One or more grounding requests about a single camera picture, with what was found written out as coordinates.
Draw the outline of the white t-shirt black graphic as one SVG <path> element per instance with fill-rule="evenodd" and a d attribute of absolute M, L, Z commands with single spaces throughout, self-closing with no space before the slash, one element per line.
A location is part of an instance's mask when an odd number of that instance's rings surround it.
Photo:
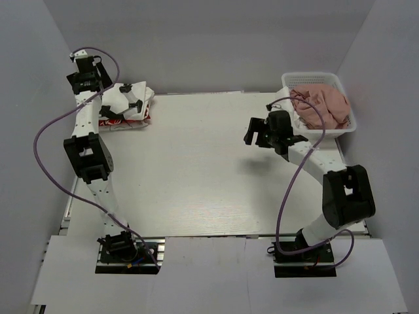
<path fill-rule="evenodd" d="M 146 121 L 154 96 L 154 90 L 145 81 L 116 83 L 102 97 L 99 121 L 102 125 Z"/>

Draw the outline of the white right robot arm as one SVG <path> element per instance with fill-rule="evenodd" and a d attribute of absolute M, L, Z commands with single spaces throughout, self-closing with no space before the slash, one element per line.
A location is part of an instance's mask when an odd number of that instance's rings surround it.
<path fill-rule="evenodd" d="M 272 148 L 285 161 L 297 166 L 280 205 L 283 212 L 299 173 L 305 171 L 322 186 L 321 215 L 296 234 L 294 250 L 278 251 L 286 256 L 304 254 L 330 242 L 347 227 L 373 217 L 376 206 L 367 170 L 347 166 L 318 150 L 303 135 L 296 135 L 286 111 L 273 111 L 266 118 L 251 118 L 244 136 L 246 145 Z"/>

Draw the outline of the white plastic basket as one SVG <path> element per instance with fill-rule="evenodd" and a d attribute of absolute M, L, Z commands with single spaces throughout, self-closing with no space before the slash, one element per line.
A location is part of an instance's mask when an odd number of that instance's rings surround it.
<path fill-rule="evenodd" d="M 287 86 L 290 90 L 301 84 L 326 84 L 337 89 L 341 94 L 346 96 L 343 85 L 339 78 L 333 73 L 326 72 L 290 72 L 282 75 L 282 86 Z M 357 122 L 354 112 L 350 109 L 348 115 L 348 125 L 344 129 L 326 130 L 325 138 L 336 139 L 345 133 L 354 132 L 357 128 Z"/>

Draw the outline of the pink t-shirt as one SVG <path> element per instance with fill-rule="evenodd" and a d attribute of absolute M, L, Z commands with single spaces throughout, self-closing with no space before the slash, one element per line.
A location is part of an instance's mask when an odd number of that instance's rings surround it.
<path fill-rule="evenodd" d="M 322 123 L 312 104 L 321 114 L 326 130 L 346 129 L 349 124 L 350 102 L 344 94 L 327 84 L 302 84 L 290 91 L 291 102 L 299 120 L 309 130 L 321 130 Z"/>

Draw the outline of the folded red coca-cola t-shirt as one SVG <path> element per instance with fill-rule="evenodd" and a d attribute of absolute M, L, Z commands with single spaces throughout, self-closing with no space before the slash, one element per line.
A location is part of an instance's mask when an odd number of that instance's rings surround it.
<path fill-rule="evenodd" d="M 103 106 L 100 110 L 99 130 L 100 131 L 122 131 L 146 128 L 151 123 L 150 105 L 146 106 L 145 118 L 143 120 L 125 119 L 122 114 L 115 114 L 110 106 Z"/>

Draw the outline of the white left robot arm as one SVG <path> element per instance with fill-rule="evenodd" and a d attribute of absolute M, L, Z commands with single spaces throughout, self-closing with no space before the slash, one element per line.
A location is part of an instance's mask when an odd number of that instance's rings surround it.
<path fill-rule="evenodd" d="M 87 185 L 94 201 L 101 208 L 104 236 L 98 239 L 102 248 L 115 258 L 128 259 L 136 253 L 129 224 L 119 217 L 111 173 L 114 163 L 111 153 L 99 135 L 101 96 L 95 93 L 110 87 L 111 80 L 100 62 L 85 51 L 71 56 L 77 71 L 67 76 L 75 96 L 75 127 L 64 140 L 64 149 L 78 178 Z"/>

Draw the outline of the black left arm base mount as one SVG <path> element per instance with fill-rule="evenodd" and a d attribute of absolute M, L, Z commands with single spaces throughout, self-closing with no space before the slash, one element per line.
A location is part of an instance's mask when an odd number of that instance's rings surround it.
<path fill-rule="evenodd" d="M 164 240 L 149 239 L 144 244 L 139 239 L 128 242 L 121 235 L 116 240 L 99 238 L 96 274 L 156 275 L 164 257 Z"/>

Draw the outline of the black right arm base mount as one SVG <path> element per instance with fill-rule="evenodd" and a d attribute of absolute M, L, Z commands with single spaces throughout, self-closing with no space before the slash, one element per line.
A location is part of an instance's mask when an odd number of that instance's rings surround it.
<path fill-rule="evenodd" d="M 305 253 L 282 254 L 273 241 L 266 250 L 273 258 L 274 275 L 278 279 L 336 277 L 335 258 L 327 243 Z"/>

